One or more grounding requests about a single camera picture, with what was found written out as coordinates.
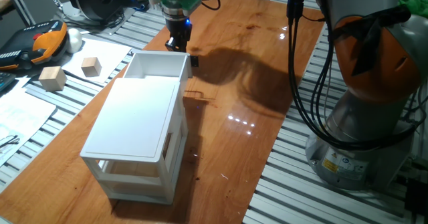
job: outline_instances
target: wooden block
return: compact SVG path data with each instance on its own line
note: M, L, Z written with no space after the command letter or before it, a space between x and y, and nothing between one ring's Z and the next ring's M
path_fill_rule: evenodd
M101 64L97 57L84 58L82 70L86 77L96 77L101 74Z
M59 66L43 68L39 77L43 89L48 92L63 90L66 80L66 74Z

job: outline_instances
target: white drawer unit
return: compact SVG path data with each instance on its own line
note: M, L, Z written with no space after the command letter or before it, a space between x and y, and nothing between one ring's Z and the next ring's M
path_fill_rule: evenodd
M190 55L147 51L117 79L80 153L111 199L171 204L187 139Z

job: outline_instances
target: white ball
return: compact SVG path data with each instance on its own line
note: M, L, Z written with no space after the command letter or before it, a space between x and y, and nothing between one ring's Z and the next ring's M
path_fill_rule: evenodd
M68 30L68 43L67 43L67 52L68 53L76 53L80 50L82 46L82 34L77 29L69 29Z

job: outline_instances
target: white paper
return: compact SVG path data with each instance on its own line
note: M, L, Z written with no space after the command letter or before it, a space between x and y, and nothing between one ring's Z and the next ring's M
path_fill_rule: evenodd
M131 50L131 47L97 41L93 39L83 38L84 44L82 50L73 54L70 58L64 58L62 69L75 74L81 78L103 84L108 76L112 74L114 69L125 58L126 54ZM84 58L97 57L101 64L101 74L96 77L86 77L82 71L82 62Z
M12 90L17 90L17 89L21 89L21 88L23 88L23 87L24 87L24 85L25 85L26 83L28 83L28 81L29 81L30 79L31 79L31 78L28 78L27 76L20 77L20 78L16 78L16 80L18 80L18 83L16 83L16 85L13 87L13 89L12 89Z
M25 89L12 90L0 98L0 145L11 139L4 139L7 136L19 138L18 144L0 149L0 166L43 126L55 109L53 104L26 94Z

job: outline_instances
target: wooden tabletop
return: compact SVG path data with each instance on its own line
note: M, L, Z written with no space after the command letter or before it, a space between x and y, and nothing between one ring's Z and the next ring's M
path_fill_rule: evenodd
M112 81L1 193L1 216L12 223L242 222L292 102L286 5L221 0L220 10L201 6L191 21L188 52L200 66L184 97L189 136L173 205L109 200L79 156ZM299 76L322 26L300 20ZM168 38L164 28L145 49L165 50Z

